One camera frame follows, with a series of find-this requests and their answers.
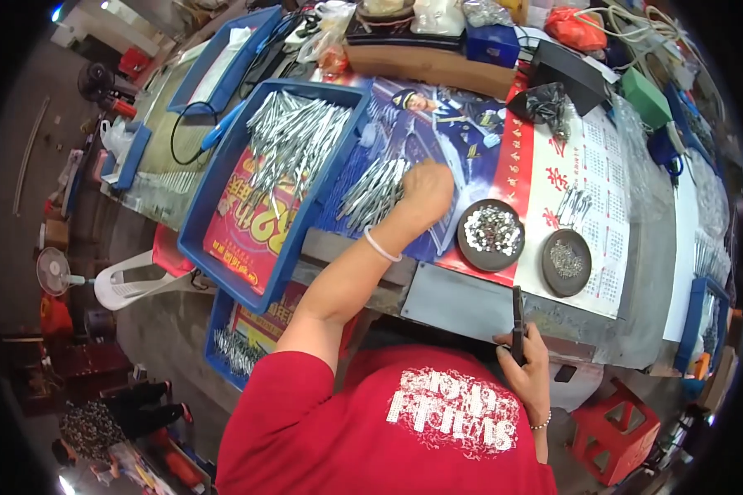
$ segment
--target workbench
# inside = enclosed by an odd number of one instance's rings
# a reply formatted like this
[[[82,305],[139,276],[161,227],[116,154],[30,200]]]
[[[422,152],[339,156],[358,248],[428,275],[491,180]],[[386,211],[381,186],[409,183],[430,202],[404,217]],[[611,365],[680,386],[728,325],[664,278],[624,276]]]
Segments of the workbench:
[[[179,165],[169,150],[170,130],[177,114],[166,105],[188,69],[188,64],[158,75],[136,102],[137,120],[152,135],[131,188],[121,193],[103,184],[102,192],[130,210],[178,231],[208,163],[208,154],[192,165]],[[227,111],[238,102],[235,96]],[[177,130],[177,155],[191,156],[213,126],[207,117],[199,125],[188,123]],[[653,223],[632,224],[627,254],[624,291],[617,319],[606,318],[536,295],[525,294],[525,314],[537,324],[551,353],[570,361],[614,364],[625,368],[653,367],[669,374],[677,343],[663,339],[673,299],[676,261],[674,205]],[[292,280],[309,285],[353,243],[334,233],[310,229]],[[366,307],[408,318],[416,296],[433,311],[466,322],[471,337],[490,339],[507,332],[511,319],[511,289],[486,280],[405,258],[393,264],[371,294]]]

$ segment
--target red shoe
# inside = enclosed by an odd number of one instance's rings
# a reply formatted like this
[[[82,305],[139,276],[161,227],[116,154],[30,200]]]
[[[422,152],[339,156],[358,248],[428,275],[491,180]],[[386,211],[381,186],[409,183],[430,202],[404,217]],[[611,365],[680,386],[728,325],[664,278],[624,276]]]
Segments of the red shoe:
[[[184,402],[182,402],[181,408],[185,410],[185,413],[182,414],[182,418],[185,420],[185,423],[192,424],[192,414],[190,414],[190,407]]]

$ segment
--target bracelet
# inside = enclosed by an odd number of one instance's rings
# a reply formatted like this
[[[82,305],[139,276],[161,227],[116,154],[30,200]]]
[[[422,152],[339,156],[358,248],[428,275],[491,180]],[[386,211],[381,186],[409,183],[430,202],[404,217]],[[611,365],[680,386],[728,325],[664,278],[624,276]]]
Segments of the bracelet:
[[[375,251],[379,252],[386,260],[388,260],[391,263],[400,262],[402,260],[402,254],[400,253],[399,256],[393,257],[381,247],[379,247],[379,244],[374,242],[374,239],[372,239],[372,235],[369,233],[369,231],[372,229],[371,225],[366,225],[364,227],[364,236],[366,236],[366,240],[371,244],[371,246],[375,249]]]
[[[548,423],[551,422],[551,416],[553,416],[553,412],[547,411],[547,421],[545,421],[543,424],[540,424],[539,426],[532,426],[532,430],[541,430],[547,426]]]

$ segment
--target red bag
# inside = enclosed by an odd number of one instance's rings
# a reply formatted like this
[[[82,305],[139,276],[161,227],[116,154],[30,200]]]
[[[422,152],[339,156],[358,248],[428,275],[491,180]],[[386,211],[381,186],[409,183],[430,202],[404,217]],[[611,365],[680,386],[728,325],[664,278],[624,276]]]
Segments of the red bag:
[[[605,33],[575,18],[575,13],[579,11],[580,9],[575,7],[556,7],[545,21],[545,33],[553,36],[563,45],[581,52],[602,50],[608,44]],[[581,14],[580,17],[595,25],[600,25],[600,22],[593,16]]]

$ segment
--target standing fan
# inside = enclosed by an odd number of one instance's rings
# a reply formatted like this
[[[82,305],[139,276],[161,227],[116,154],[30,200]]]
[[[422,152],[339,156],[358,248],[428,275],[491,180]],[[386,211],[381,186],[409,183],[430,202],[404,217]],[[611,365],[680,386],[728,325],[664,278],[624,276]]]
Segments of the standing fan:
[[[39,259],[35,263],[35,274],[39,277],[39,284],[44,292],[55,297],[66,292],[69,285],[95,282],[94,279],[85,280],[83,276],[72,275],[66,256],[53,247],[45,248],[39,254]]]
[[[77,88],[80,96],[87,101],[95,101],[105,111],[116,111],[130,120],[137,114],[132,104],[135,103],[138,87],[117,78],[104,64],[91,62],[84,65],[77,77]]]

